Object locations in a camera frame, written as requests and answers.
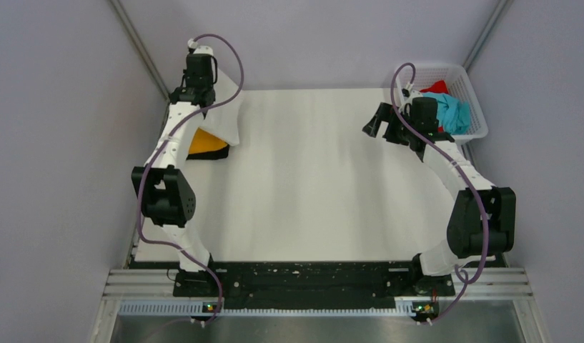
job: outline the teal cloth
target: teal cloth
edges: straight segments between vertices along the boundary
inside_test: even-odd
[[[422,94],[437,100],[439,126],[448,134],[465,134],[470,127],[470,107],[453,96],[444,93],[426,92]]]

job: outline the white basket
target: white basket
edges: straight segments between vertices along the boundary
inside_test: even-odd
[[[397,77],[397,96],[403,99],[401,89],[412,78],[412,69],[405,67]],[[443,80],[447,84],[450,95],[462,102],[468,102],[470,107],[470,127],[466,134],[455,134],[456,143],[464,144],[475,138],[483,138],[488,134],[488,125],[485,123],[481,106],[477,101],[475,91],[472,89],[466,70],[456,64],[416,64],[416,77],[414,78],[414,90],[429,88],[435,82]]]

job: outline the metal frame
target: metal frame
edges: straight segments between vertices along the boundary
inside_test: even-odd
[[[462,65],[466,72],[470,70],[473,62],[475,62],[477,56],[479,56],[479,54],[483,50],[483,47],[485,46],[485,43],[490,37],[492,30],[498,25],[498,23],[500,22],[500,18],[502,18],[502,15],[506,13],[508,7],[512,3],[513,0],[498,0],[498,3],[496,4],[494,11],[492,12],[492,15],[488,19],[488,22],[485,23],[485,27],[483,27],[481,34],[479,34],[477,41],[472,46],[470,53],[468,54],[464,64]]]
[[[134,27],[132,20],[127,15],[127,12],[123,7],[123,4],[120,2],[120,0],[107,1],[111,5],[113,12],[115,12],[115,15],[117,15],[117,19],[119,20],[119,23],[123,26],[127,38],[129,39],[130,43],[132,43],[132,46],[134,47],[134,50],[136,50],[138,57],[140,57],[140,59],[142,60],[142,63],[146,68],[147,72],[149,73],[151,79],[155,83],[155,86],[157,86],[159,92],[164,97],[164,99],[167,100],[169,94],[167,85],[163,81],[163,78],[159,73],[159,70],[157,70],[155,63],[153,62],[153,58],[147,51],[146,46],[142,42],[142,39],[140,39],[140,35],[138,35],[138,31],[136,31],[136,28]]]
[[[467,269],[474,273],[476,269]],[[166,269],[113,269],[109,273],[104,288],[102,302],[91,336],[92,343],[107,343],[112,338],[120,309],[122,315],[169,315],[187,316],[201,314],[198,306],[203,302],[213,302],[215,298],[176,298],[173,297],[174,281],[177,271]],[[461,287],[460,280],[453,277],[456,289]],[[451,301],[454,297],[440,297],[440,301]],[[527,275],[523,268],[486,268],[476,284],[467,288],[461,302],[512,301],[526,343],[549,343],[550,338],[533,298]],[[397,309],[359,310],[359,311],[290,311],[258,310],[222,312],[227,317],[247,316],[346,316],[346,317],[399,317],[408,316],[412,302],[428,302],[429,297],[395,297]]]

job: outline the yellow object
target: yellow object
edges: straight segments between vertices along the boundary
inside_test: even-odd
[[[213,134],[198,129],[189,148],[189,155],[218,151],[227,147],[227,143]]]

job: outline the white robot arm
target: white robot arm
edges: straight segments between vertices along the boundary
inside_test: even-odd
[[[363,132],[376,137],[382,121],[388,122],[384,138],[394,144],[408,145],[415,151],[418,158],[441,179],[455,200],[447,225],[447,239],[416,255],[416,267],[420,267],[423,275],[435,277],[451,273],[456,265],[464,266],[468,262],[480,260],[483,247],[481,216],[475,198],[456,166],[467,175],[488,213],[488,260],[493,259],[494,254],[509,251],[513,247],[515,233],[514,192],[510,188],[496,187],[479,174],[464,158],[453,138],[445,132],[438,132],[437,102],[434,99],[422,97],[419,92],[412,91],[411,84],[406,89],[403,91],[405,98],[401,99],[399,107],[404,120],[437,148],[450,155],[454,162],[449,162],[435,148],[407,130],[390,104],[380,104]]]
[[[197,261],[207,266],[210,254],[201,243],[196,229],[191,227],[190,219],[195,210],[195,195],[184,175],[179,170],[188,156],[189,146],[199,126],[204,121],[201,114],[182,120],[190,113],[214,103],[213,85],[217,80],[217,65],[214,52],[208,46],[189,45],[187,69],[182,84],[170,94],[168,117],[157,148],[148,158],[145,166],[164,141],[167,145],[159,152],[148,173],[142,199],[142,213],[150,218],[167,234],[170,241],[181,247]],[[170,136],[173,128],[179,126]],[[144,167],[136,167],[132,181],[138,192]],[[180,269],[198,272],[202,268],[178,251]]]

